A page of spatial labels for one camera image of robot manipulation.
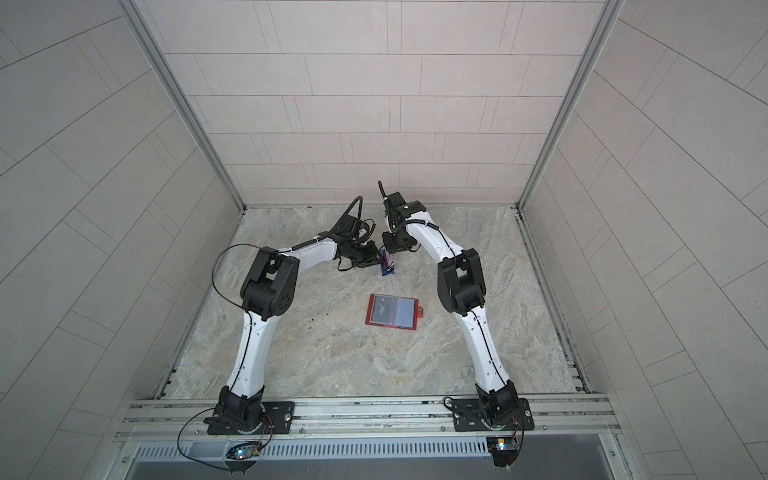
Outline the white pink VIP card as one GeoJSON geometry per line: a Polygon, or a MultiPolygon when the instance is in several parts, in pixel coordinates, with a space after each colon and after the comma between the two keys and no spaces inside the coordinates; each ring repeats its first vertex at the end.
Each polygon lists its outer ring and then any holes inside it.
{"type": "Polygon", "coordinates": [[[388,252],[386,249],[383,250],[384,260],[385,260],[385,266],[387,270],[393,270],[395,265],[396,257],[393,253],[388,252]]]}

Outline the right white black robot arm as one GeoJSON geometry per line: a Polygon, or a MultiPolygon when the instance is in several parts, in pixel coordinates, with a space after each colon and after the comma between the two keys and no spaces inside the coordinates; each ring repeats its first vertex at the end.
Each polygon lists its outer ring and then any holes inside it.
{"type": "Polygon", "coordinates": [[[525,409],[492,338],[479,253],[450,239],[421,202],[408,202],[398,192],[383,193],[382,198],[388,228],[382,240],[387,252],[419,246],[436,264],[439,301],[460,327],[473,363],[481,418],[492,429],[511,424],[521,430],[524,421],[518,417],[525,409]]]}

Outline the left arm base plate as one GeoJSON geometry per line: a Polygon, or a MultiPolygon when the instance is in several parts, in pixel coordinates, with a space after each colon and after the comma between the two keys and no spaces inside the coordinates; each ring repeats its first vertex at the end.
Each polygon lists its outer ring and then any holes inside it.
{"type": "Polygon", "coordinates": [[[296,404],[290,401],[256,399],[245,402],[220,402],[203,422],[209,435],[287,434],[290,432],[296,404]]]}

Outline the red card holder wallet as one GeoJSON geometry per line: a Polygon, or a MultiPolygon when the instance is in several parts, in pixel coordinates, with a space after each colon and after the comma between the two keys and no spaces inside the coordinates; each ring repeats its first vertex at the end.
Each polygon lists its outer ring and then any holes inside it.
{"type": "Polygon", "coordinates": [[[365,324],[383,328],[416,330],[418,320],[423,317],[423,314],[424,311],[418,299],[384,294],[371,294],[365,324]],[[388,298],[391,300],[391,321],[388,325],[374,324],[371,322],[371,312],[376,298],[388,298]]]}

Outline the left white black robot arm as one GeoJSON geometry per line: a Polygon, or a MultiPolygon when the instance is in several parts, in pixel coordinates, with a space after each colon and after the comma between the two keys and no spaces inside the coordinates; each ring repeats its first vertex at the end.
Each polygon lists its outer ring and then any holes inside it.
{"type": "Polygon", "coordinates": [[[212,415],[210,435],[251,434],[267,425],[262,406],[265,370],[281,316],[292,305],[299,274],[325,262],[348,259],[353,268],[381,264],[371,239],[375,222],[348,213],[327,232],[287,249],[261,247],[240,288],[243,331],[232,373],[212,415]]]}

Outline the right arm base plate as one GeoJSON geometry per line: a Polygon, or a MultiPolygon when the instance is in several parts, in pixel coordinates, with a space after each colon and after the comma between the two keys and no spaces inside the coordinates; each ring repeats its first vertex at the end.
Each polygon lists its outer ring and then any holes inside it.
{"type": "Polygon", "coordinates": [[[535,429],[532,410],[526,398],[499,410],[482,405],[479,398],[443,398],[443,406],[452,414],[457,432],[532,431],[535,429]]]}

